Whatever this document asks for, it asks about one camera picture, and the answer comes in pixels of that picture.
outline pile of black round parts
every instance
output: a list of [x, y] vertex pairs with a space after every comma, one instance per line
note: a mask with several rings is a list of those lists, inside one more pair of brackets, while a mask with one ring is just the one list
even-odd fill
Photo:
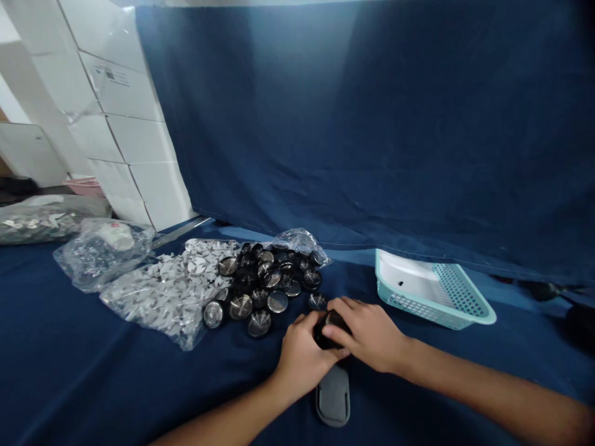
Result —
[[302, 291], [324, 301], [318, 292], [322, 263], [316, 251], [303, 254], [277, 243], [266, 250], [261, 243], [244, 243], [237, 257], [219, 262], [219, 274], [233, 281], [205, 307], [205, 326], [217, 328], [226, 319], [248, 320], [248, 334], [264, 336], [270, 330], [271, 315], [283, 313]]

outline pink basket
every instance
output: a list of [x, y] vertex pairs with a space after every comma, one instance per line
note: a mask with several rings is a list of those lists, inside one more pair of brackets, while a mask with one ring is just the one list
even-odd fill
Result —
[[81, 178], [80, 180], [66, 180], [64, 184], [77, 195], [96, 196], [105, 198], [99, 181], [95, 178]]

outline blue fabric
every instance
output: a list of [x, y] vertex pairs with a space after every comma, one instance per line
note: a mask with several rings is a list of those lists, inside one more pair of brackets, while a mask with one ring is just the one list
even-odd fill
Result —
[[140, 7], [193, 209], [330, 249], [595, 279], [590, 2]]
[[[234, 227], [188, 237], [263, 240]], [[179, 243], [163, 252], [178, 252]], [[243, 323], [209, 332], [191, 352], [165, 335], [112, 313], [96, 294], [70, 284], [51, 257], [58, 244], [0, 247], [0, 444], [144, 445], [229, 400], [275, 368], [287, 325], [303, 297], [275, 317], [261, 341]], [[537, 304], [520, 289], [468, 271], [498, 321], [451, 331], [388, 307], [376, 295], [373, 251], [329, 251], [322, 291], [381, 304], [407, 335], [595, 403], [595, 361], [568, 343], [564, 302]], [[256, 445], [518, 444], [472, 410], [353, 360], [351, 419], [323, 425], [307, 395], [275, 420]]]

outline clear plastic bag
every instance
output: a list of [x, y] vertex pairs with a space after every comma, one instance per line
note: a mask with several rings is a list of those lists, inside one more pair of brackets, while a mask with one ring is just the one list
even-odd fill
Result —
[[99, 296], [122, 319], [169, 336], [184, 351], [204, 334], [203, 308], [231, 279], [219, 275], [218, 263], [239, 252], [235, 240], [192, 238], [180, 255], [123, 275]]
[[154, 236], [150, 225], [84, 219], [81, 233], [54, 251], [54, 259], [73, 280], [73, 286], [85, 293], [98, 292], [137, 268], [150, 254]]
[[312, 251], [316, 251], [319, 255], [321, 268], [333, 263], [326, 252], [324, 252], [324, 249], [319, 246], [316, 238], [304, 228], [289, 229], [281, 232], [273, 240], [265, 242], [262, 245], [265, 249], [270, 249], [271, 246], [276, 244], [285, 245], [288, 249], [301, 252], [305, 255], [310, 255]]
[[0, 245], [65, 242], [88, 217], [109, 217], [104, 198], [80, 195], [41, 195], [0, 208]]

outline stack of white boxes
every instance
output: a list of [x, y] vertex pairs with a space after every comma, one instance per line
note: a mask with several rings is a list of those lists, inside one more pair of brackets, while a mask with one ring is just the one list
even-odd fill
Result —
[[109, 0], [28, 0], [7, 7], [56, 107], [122, 219], [157, 230], [196, 214], [136, 31]]

